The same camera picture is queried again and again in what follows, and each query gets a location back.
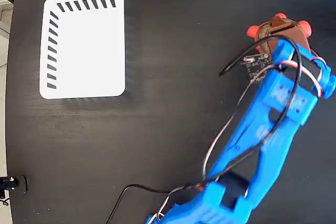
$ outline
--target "black table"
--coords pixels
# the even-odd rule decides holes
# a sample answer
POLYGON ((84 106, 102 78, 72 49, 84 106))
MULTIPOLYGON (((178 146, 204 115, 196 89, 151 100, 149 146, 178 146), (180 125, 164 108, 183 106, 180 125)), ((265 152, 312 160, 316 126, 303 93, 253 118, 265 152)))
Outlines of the black table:
MULTIPOLYGON (((125 0, 126 92, 45 100, 44 1, 15 0, 10 34, 8 173, 29 179, 26 195, 11 194, 14 224, 104 223, 126 184, 169 189, 200 178, 204 154, 247 84, 243 69, 217 74, 252 42, 250 25, 277 12, 308 20, 311 45, 336 68, 336 0, 125 0)), ((250 223, 335 223, 335 106, 322 100, 300 129, 250 223)), ((133 189, 113 223, 144 223, 163 199, 133 189)))

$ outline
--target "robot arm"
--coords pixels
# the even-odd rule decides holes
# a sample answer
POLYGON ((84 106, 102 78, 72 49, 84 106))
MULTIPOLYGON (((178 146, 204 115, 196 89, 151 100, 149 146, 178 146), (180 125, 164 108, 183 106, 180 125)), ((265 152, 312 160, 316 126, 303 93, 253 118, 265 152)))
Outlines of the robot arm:
MULTIPOLYGON (((330 67, 320 60, 313 63, 315 56, 299 44, 298 48, 304 58, 303 66, 318 69, 320 95, 330 97, 336 86, 336 77, 330 75, 330 67)), ((292 45, 281 40, 272 52, 274 65, 282 64, 291 59, 292 55, 292 45)), ((232 160, 264 139, 275 124, 270 119, 270 113, 284 110, 293 86, 290 72, 276 69, 268 71, 248 111, 207 174, 208 178, 223 171, 232 160)), ((258 167, 251 181, 245 181, 234 173, 225 174, 217 181, 207 184, 190 202, 175 205, 160 222, 150 218, 148 223, 246 223, 251 211, 259 205, 278 178, 295 133, 305 124, 317 102, 318 98, 309 86, 298 87, 285 119, 261 146, 258 167)))

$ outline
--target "wire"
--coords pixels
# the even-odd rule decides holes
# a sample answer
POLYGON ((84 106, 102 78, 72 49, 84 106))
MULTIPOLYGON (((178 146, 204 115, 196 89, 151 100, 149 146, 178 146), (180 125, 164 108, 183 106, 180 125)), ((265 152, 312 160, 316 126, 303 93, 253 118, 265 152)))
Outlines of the wire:
POLYGON ((194 185, 187 186, 187 187, 185 187, 185 186, 181 186, 181 187, 176 187, 174 190, 172 190, 172 191, 168 194, 168 196, 166 197, 166 200, 164 201, 164 203, 163 203, 162 206, 160 207, 159 211, 156 213, 156 219, 157 219, 158 221, 161 220, 161 219, 160 219, 160 215, 163 215, 163 214, 162 214, 162 211, 163 211, 164 207, 167 205, 168 200, 169 200, 170 196, 171 196, 173 193, 175 193, 175 192, 177 192, 177 191, 181 191, 181 190, 191 189, 191 188, 193 188, 193 187, 194 187, 194 185))
POLYGON ((206 178, 206 164, 210 158, 211 152, 213 151, 218 139, 220 138, 220 136, 223 134, 223 132, 226 130, 226 128, 229 126, 230 122, 232 121, 232 119, 235 117, 237 110, 238 110, 238 106, 240 104, 240 102, 242 101, 243 97, 245 96, 246 92, 248 91, 248 89, 251 87, 251 85, 257 80, 257 78, 264 73, 265 71, 271 69, 271 68, 275 68, 276 66, 274 65, 269 65, 263 69, 261 69, 255 76, 254 78, 250 81, 250 83, 247 85, 246 89, 244 90, 244 92, 242 93, 242 95, 240 96, 237 105, 236 105, 236 109, 235 111, 232 113, 232 115, 230 116, 229 120, 226 122, 226 124, 223 126, 223 128, 221 129, 221 131, 219 132, 219 134, 216 136, 216 138, 214 139, 214 141, 212 142, 210 148, 208 149, 204 161, 203 161, 203 169, 202 169, 202 173, 203 173, 203 179, 206 178))
POLYGON ((266 137, 260 141, 257 145, 247 149, 246 151, 244 151, 243 153, 241 153, 238 157, 236 157, 235 159, 233 159, 226 167, 224 170, 222 170, 221 172, 219 172, 218 174, 207 178, 203 181, 202 185, 207 184, 209 182, 212 182, 214 180, 216 180, 218 177, 222 176, 223 174, 225 174, 226 172, 228 172, 229 170, 231 170, 233 167, 235 167, 236 165, 240 164, 243 160, 245 160, 247 157, 249 157, 250 155, 252 155, 253 153, 257 152, 265 143, 268 142, 268 140, 273 136, 273 134, 276 132, 276 130, 280 127, 281 122, 285 119, 286 114, 290 108, 290 105, 292 103, 292 100, 294 98, 294 95, 296 93, 296 90, 298 89, 300 80, 301 80, 301 73, 302 73, 302 57, 301 57, 301 53, 299 51, 298 46, 295 44, 294 40, 292 40, 291 38, 284 36, 284 35, 271 35, 269 37, 265 37, 262 38, 258 41, 256 41, 255 43, 253 43, 251 46, 247 47, 245 50, 242 51, 242 53, 240 55, 238 55, 232 62, 230 62, 220 73, 219 76, 223 75, 224 73, 226 73, 229 69, 231 69, 235 64, 237 64, 249 51, 251 51, 252 49, 254 49, 255 47, 269 41, 272 39, 283 39, 286 40, 288 43, 290 43, 293 47, 294 47, 294 51, 295 51, 295 55, 297 58, 297 62, 298 62, 298 68, 297 68, 297 72, 296 72, 296 76, 295 76, 295 80, 294 80, 294 86, 293 89, 290 93, 290 96, 288 98, 287 104, 285 109, 282 111, 282 113, 280 114, 280 117, 278 118, 277 122, 275 123, 275 125, 273 126, 273 128, 270 130, 270 132, 266 135, 266 137))
POLYGON ((6 207, 9 206, 8 201, 9 201, 9 198, 7 198, 7 199, 5 199, 5 200, 0 199, 0 202, 2 202, 2 205, 6 206, 6 207))
POLYGON ((130 184, 128 186, 126 186, 123 191, 121 192, 121 194, 118 197, 118 200, 116 202, 116 204, 113 207, 113 210, 111 211, 111 214, 109 215, 109 218, 106 221, 106 224, 109 224, 111 219, 113 218, 113 216, 116 214, 115 212, 117 211, 117 208, 122 200, 122 198, 124 197, 125 192, 129 189, 129 188, 139 188, 142 190, 146 190, 149 191, 151 193, 156 193, 156 194, 169 194, 171 192, 171 190, 157 190, 157 189, 153 189, 151 187, 148 186, 143 186, 143 185, 139 185, 139 184, 130 184))
MULTIPOLYGON (((298 62, 298 68, 297 68, 297 74, 296 74, 296 77, 295 77, 295 80, 294 80, 294 87, 292 89, 292 92, 289 96, 289 99, 288 99, 288 102, 286 104, 286 107, 285 109, 283 110, 283 112, 281 113, 279 119, 277 120, 277 122, 275 123, 274 127, 272 128, 272 130, 266 135, 266 137, 260 141, 256 146, 253 146, 251 148, 249 148, 248 150, 246 150, 245 152, 243 152, 241 155, 239 155, 236 159, 234 159, 231 163, 229 163, 226 168, 224 170, 222 170, 220 173, 210 177, 210 178, 207 178, 207 179, 204 179, 201 183, 196 183, 196 184, 188 184, 188 185, 185 185, 183 187, 177 187, 176 189, 178 190, 184 190, 184 189, 189 189, 189 188, 193 188, 193 187, 197 187, 197 186, 203 186, 203 185, 206 185, 207 183, 209 182, 212 182, 212 181, 215 181, 218 177, 222 176, 224 173, 228 172, 231 168, 233 168, 234 166, 238 165, 240 162, 242 162, 244 159, 246 159, 248 156, 250 156, 252 153, 254 153, 255 151, 257 151, 258 149, 260 149, 271 137, 272 135, 274 134, 274 132, 278 129, 278 127, 280 126, 281 122, 285 119, 286 117, 286 114, 290 108, 290 104, 294 98, 294 95, 296 93, 296 90, 299 86, 299 82, 300 82, 300 79, 301 79, 301 73, 302 73, 302 59, 301 59, 301 54, 300 54, 300 51, 297 47, 297 45, 295 44, 295 42, 291 39, 291 38, 288 38, 284 35, 271 35, 269 37, 265 37, 265 38, 262 38, 260 40, 258 40, 257 42, 253 43, 251 46, 247 47, 245 50, 242 51, 242 53, 240 55, 237 56, 236 59, 234 59, 231 63, 229 63, 220 73, 219 73, 219 76, 223 75, 224 73, 226 73, 229 69, 231 69, 236 63, 238 63, 241 58, 243 58, 247 53, 249 53, 252 49, 254 49, 255 47, 269 41, 269 40, 273 40, 273 39, 283 39, 283 40, 286 40, 287 42, 289 42, 293 47, 294 47, 294 50, 295 50, 295 55, 297 57, 297 62, 298 62)), ((160 194, 168 194, 168 196, 171 196, 172 193, 178 191, 176 189, 174 190, 171 190, 171 191, 166 191, 166 190, 156 190, 156 189, 153 189, 153 188, 150 188, 150 187, 146 187, 146 186, 143 186, 143 185, 139 185, 139 184, 132 184, 132 185, 128 185, 124 188, 124 190, 121 192, 113 210, 111 211, 111 214, 108 218, 108 220, 106 221, 106 224, 109 224, 111 219, 113 218, 125 192, 131 188, 131 187, 137 187, 137 188, 140 188, 140 189, 144 189, 144 190, 147 190, 147 191, 150 191, 152 193, 160 193, 160 194)), ((156 214, 156 217, 160 215, 160 210, 164 208, 164 206, 166 205, 166 202, 169 200, 169 197, 166 198, 164 204, 161 206, 161 208, 159 209, 159 214, 156 214)))
POLYGON ((264 37, 264 38, 256 41, 255 43, 253 43, 252 45, 250 45, 249 47, 247 47, 243 51, 241 51, 241 53, 234 60, 232 60, 228 65, 226 65, 226 67, 221 72, 219 72, 219 76, 222 76, 227 71, 229 71, 232 67, 234 67, 235 65, 237 65, 237 63, 239 61, 241 61, 241 59, 243 59, 251 50, 253 50, 254 48, 260 46, 261 44, 264 44, 264 43, 266 43, 266 42, 268 42, 270 40, 274 40, 274 39, 283 39, 283 40, 286 40, 287 42, 289 42, 294 47, 294 50, 295 50, 296 53, 299 52, 299 48, 295 44, 294 40, 292 40, 291 38, 289 38, 289 37, 287 37, 285 35, 274 34, 274 35, 271 35, 271 36, 268 36, 268 37, 264 37))
MULTIPOLYGON (((294 68, 298 68, 298 64, 295 61, 292 61, 292 60, 284 60, 284 61, 280 62, 279 66, 282 65, 282 64, 286 65, 286 66, 291 66, 291 67, 294 67, 294 68)), ((302 72, 304 74, 306 74, 313 81, 313 83, 316 87, 317 93, 318 93, 318 97, 322 97, 322 87, 321 87, 320 83, 317 81, 317 79, 315 78, 315 76, 305 67, 302 67, 302 72)))

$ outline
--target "red and white wire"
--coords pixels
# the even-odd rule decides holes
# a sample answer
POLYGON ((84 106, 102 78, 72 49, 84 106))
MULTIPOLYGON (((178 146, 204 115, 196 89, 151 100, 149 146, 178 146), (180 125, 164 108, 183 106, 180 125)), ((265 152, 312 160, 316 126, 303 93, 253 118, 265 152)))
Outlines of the red and white wire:
MULTIPOLYGON (((242 93, 242 95, 240 96, 237 105, 239 106, 240 102, 242 101, 243 97, 245 96, 247 90, 251 87, 251 85, 257 80, 257 78, 264 73, 265 71, 271 69, 271 68, 275 68, 276 66, 274 65, 269 65, 263 69, 261 69, 255 76, 254 78, 250 81, 250 83, 247 85, 246 89, 244 90, 244 92, 242 93)), ((206 165, 208 163, 208 160, 210 158, 211 152, 213 151, 218 139, 221 137, 221 135, 223 134, 223 132, 226 130, 226 128, 229 126, 230 122, 232 121, 232 119, 235 117, 236 111, 230 116, 229 120, 227 120, 227 122, 225 123, 225 125, 223 126, 223 128, 220 130, 220 132, 218 133, 218 135, 215 137, 214 141, 212 142, 211 146, 209 147, 204 161, 203 161, 203 169, 202 169, 202 173, 203 173, 203 179, 206 178, 206 165)))
MULTIPOLYGON (((280 64, 278 66, 281 67, 281 65, 286 65, 286 66, 298 68, 298 64, 295 61, 292 61, 292 60, 284 60, 284 61, 280 62, 280 64)), ((322 87, 321 87, 320 83, 317 81, 317 79, 315 78, 315 76, 304 66, 302 66, 302 72, 313 81, 313 83, 314 83, 314 85, 317 89, 318 97, 322 97, 322 87)))
POLYGON ((313 58, 310 59, 310 61, 313 61, 313 60, 320 60, 320 61, 323 62, 323 64, 324 64, 325 66, 327 66, 326 61, 325 61, 322 57, 315 56, 315 57, 313 57, 313 58))

